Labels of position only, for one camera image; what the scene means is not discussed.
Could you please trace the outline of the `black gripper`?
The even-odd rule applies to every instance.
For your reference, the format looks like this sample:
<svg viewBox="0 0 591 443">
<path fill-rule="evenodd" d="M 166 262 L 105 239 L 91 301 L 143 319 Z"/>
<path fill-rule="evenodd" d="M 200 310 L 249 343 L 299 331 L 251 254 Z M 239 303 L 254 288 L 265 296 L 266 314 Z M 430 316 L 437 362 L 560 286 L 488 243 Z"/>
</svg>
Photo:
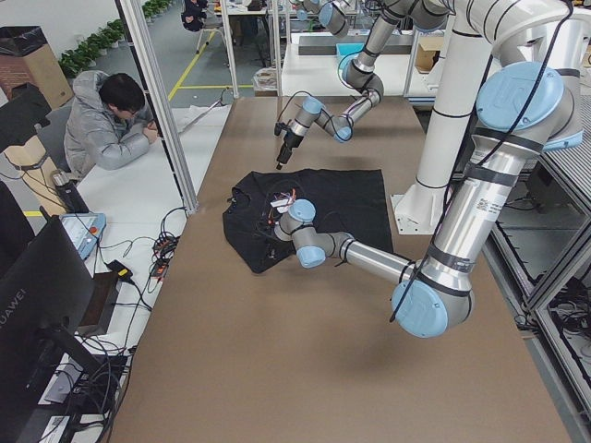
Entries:
<svg viewBox="0 0 591 443">
<path fill-rule="evenodd" d="M 300 144 L 300 136 L 287 131 L 283 137 L 283 144 L 280 148 L 278 155 L 278 162 L 276 164 L 276 170 L 286 171 L 287 163 L 291 158 L 293 149 L 297 148 Z"/>
<path fill-rule="evenodd" d="M 281 261 L 286 258 L 286 242 L 280 240 L 274 233 L 274 223 L 258 222 L 259 234 L 264 240 L 263 257 L 268 260 Z"/>
</svg>

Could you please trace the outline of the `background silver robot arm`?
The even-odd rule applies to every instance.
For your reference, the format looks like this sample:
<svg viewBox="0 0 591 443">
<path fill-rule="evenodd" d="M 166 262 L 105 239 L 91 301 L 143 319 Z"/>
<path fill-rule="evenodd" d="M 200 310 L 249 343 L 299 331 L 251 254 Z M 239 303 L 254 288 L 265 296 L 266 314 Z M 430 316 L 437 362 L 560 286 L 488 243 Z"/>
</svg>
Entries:
<svg viewBox="0 0 591 443">
<path fill-rule="evenodd" d="M 349 30 L 349 22 L 346 17 L 346 12 L 351 6 L 349 1 L 290 1 L 290 5 L 295 8 L 298 19 L 305 20 L 314 16 L 320 25 L 335 37 L 341 38 Z"/>
</svg>

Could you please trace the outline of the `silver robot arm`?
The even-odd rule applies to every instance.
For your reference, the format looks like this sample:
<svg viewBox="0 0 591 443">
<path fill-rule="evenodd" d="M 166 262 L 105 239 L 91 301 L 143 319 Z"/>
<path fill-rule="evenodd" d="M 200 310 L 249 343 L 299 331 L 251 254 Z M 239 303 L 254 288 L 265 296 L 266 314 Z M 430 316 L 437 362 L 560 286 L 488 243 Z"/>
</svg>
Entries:
<svg viewBox="0 0 591 443">
<path fill-rule="evenodd" d="M 375 73 L 375 63 L 398 23 L 411 18 L 417 28 L 433 31 L 445 23 L 449 14 L 450 9 L 441 1 L 382 1 L 364 46 L 340 64 L 343 84 L 358 92 L 359 97 L 341 114 L 334 115 L 319 99 L 308 94 L 294 118 L 275 123 L 274 135 L 283 136 L 276 168 L 280 170 L 289 162 L 293 149 L 299 147 L 313 125 L 318 125 L 340 143 L 349 141 L 355 123 L 380 104 L 384 96 L 383 82 Z"/>
<path fill-rule="evenodd" d="M 581 143 L 575 130 L 580 80 L 576 68 L 519 62 L 490 76 L 476 96 L 475 150 L 452 193 L 423 259 L 411 261 L 357 241 L 319 233 L 314 205 L 295 200 L 274 225 L 302 267 L 336 257 L 397 281 L 392 320 L 418 338 L 440 336 L 466 321 L 475 304 L 470 274 L 525 164 L 547 146 Z"/>
</svg>

